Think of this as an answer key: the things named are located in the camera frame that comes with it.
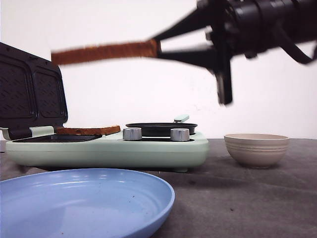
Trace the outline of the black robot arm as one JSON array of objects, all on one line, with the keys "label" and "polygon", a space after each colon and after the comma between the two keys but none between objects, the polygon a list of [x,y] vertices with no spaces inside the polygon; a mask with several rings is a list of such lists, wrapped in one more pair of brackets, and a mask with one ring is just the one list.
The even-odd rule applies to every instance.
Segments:
[{"label": "black robot arm", "polygon": [[200,0],[197,8],[154,37],[162,40],[209,26],[207,46],[163,52],[157,57],[204,67],[217,80],[218,100],[232,102],[230,61],[233,56],[251,59],[269,49],[281,48],[300,64],[314,62],[298,48],[317,38],[317,3],[314,0]]}]

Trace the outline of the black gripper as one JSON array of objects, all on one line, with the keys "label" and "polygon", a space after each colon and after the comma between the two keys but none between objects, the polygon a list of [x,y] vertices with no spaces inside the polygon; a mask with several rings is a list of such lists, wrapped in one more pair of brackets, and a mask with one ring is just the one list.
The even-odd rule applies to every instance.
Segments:
[{"label": "black gripper", "polygon": [[166,30],[153,36],[162,41],[210,25],[212,30],[206,38],[213,43],[172,51],[157,49],[157,58],[175,60],[214,72],[220,104],[233,101],[231,82],[231,58],[242,54],[250,42],[250,1],[249,0],[199,0],[197,9]]}]

